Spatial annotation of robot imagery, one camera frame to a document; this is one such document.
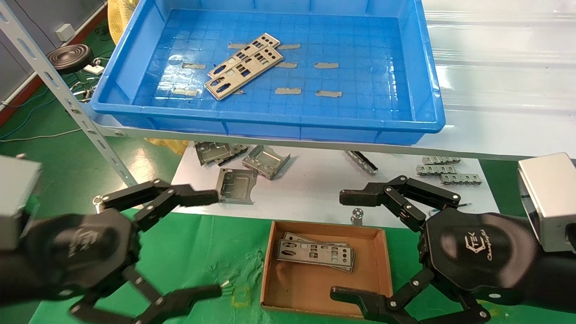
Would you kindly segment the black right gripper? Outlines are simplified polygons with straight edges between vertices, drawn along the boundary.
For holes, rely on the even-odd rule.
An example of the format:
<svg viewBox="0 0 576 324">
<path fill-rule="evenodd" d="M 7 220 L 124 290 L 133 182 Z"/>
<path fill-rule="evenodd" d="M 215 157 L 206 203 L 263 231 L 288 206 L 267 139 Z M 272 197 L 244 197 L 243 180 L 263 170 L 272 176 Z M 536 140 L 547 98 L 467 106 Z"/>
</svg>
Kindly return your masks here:
<svg viewBox="0 0 576 324">
<path fill-rule="evenodd" d="M 385 324 L 485 324 L 491 315 L 476 299 L 521 304 L 526 298 L 526 280 L 541 253 L 528 219 L 446 209 L 457 208 L 460 200 L 458 193 L 405 175 L 385 183 L 369 182 L 363 189 L 342 189 L 342 205 L 384 206 L 410 230 L 423 232 L 423 260 L 432 270 L 423 268 L 391 297 L 333 286 L 330 298 L 355 304 L 365 320 Z M 412 201 L 441 212 L 426 221 Z M 405 307 L 430 283 L 457 300 L 462 311 L 422 320 L 409 315 Z"/>
</svg>

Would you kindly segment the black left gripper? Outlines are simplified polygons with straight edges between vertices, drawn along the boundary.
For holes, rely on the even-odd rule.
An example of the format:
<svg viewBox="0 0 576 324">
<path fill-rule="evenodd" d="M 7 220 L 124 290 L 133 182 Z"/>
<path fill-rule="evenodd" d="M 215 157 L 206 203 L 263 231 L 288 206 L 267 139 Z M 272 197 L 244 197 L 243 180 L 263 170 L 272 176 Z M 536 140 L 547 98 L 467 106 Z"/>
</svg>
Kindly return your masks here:
<svg viewBox="0 0 576 324">
<path fill-rule="evenodd" d="M 196 191 L 189 184 L 171 185 L 161 179 L 140 183 L 102 197 L 100 214 L 67 214 L 35 220 L 22 238 L 31 267 L 35 299 L 67 299 L 84 295 L 69 314 L 89 324 L 162 324 L 188 315 L 202 300 L 221 297 L 218 284 L 178 289 L 161 295 L 134 265 L 141 249 L 138 231 L 147 231 L 175 207 L 208 206 L 219 201 L 215 189 Z M 144 205 L 131 222 L 121 212 Z M 136 317 L 96 308 L 124 283 L 148 299 Z"/>
</svg>

